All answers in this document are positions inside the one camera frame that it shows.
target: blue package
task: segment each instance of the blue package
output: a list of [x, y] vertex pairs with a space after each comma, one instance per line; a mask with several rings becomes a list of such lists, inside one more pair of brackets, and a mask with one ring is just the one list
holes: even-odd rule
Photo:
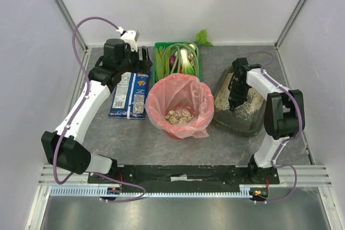
[[129, 73], [122, 75], [115, 88], [112, 107], [108, 115], [126, 119], [144, 120], [144, 108], [150, 73]]

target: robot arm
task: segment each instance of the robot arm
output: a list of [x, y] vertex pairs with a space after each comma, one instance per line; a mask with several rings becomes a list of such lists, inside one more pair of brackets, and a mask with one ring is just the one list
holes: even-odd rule
[[290, 90], [274, 79], [267, 79], [267, 72], [261, 71], [259, 64], [249, 65], [246, 58], [232, 63], [234, 77], [230, 82], [229, 106], [234, 109], [247, 100], [248, 90], [254, 87], [266, 100], [264, 127], [266, 136], [259, 150], [252, 156], [250, 166], [254, 174], [260, 169], [271, 168], [272, 159], [281, 142], [298, 133], [299, 125], [295, 107], [282, 88], [296, 99], [302, 115], [302, 128], [305, 127], [303, 94]]
[[[82, 146], [82, 143], [97, 110], [121, 81], [122, 74], [125, 72], [147, 73], [152, 65], [147, 48], [142, 48], [142, 60], [139, 57], [136, 44], [139, 33], [136, 30], [124, 31], [121, 27], [118, 31], [121, 33], [121, 38], [106, 41], [103, 56], [98, 59], [95, 67], [89, 72], [88, 96], [85, 96], [87, 94], [87, 84], [85, 84], [81, 96], [63, 122], [54, 132], [44, 132], [41, 141], [50, 164], [53, 164], [58, 139], [67, 128], [58, 153], [58, 167], [77, 174], [85, 171], [107, 174], [112, 168], [117, 167], [116, 160], [92, 154]], [[84, 104], [72, 123], [67, 125], [83, 99], [85, 99]]]

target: white label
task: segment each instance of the white label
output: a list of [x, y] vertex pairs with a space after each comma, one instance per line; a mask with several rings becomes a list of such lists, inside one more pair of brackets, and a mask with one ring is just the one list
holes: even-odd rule
[[144, 112], [144, 100], [145, 100], [145, 96], [143, 94], [134, 95], [133, 113]]
[[118, 83], [113, 102], [113, 109], [124, 109], [128, 86], [130, 81], [130, 72], [126, 72], [121, 76], [121, 81]]

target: barcode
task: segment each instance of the barcode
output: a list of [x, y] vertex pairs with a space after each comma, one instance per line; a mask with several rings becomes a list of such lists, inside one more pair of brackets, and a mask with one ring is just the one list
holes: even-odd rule
[[124, 101], [117, 101], [113, 103], [113, 109], [123, 109], [125, 107]]
[[134, 95], [133, 113], [143, 113], [144, 112], [144, 100], [145, 100], [145, 96], [143, 94], [135, 94]]

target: gray countertop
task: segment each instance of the gray countertop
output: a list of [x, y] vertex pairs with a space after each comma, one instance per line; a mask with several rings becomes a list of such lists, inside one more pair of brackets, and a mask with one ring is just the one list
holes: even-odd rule
[[[246, 57], [256, 51], [274, 55], [276, 61], [266, 67], [277, 81], [284, 83], [284, 76], [274, 46], [215, 46], [201, 47], [202, 78], [211, 90], [214, 89], [221, 73], [236, 58]], [[91, 51], [88, 70], [103, 54], [102, 48]], [[153, 48], [150, 48], [153, 59]], [[249, 63], [264, 64], [270, 57], [257, 54], [249, 58]], [[84, 146], [118, 160], [119, 164], [237, 164], [248, 163], [252, 154], [260, 147], [265, 136], [262, 128], [256, 137], [240, 137], [212, 124], [208, 126], [210, 135], [206, 138], [175, 140], [164, 131], [155, 128], [149, 119], [126, 120], [108, 118], [112, 103], [111, 95], [100, 107], [86, 133]], [[282, 151], [277, 164], [309, 164], [307, 151], [302, 139], [290, 142]]]

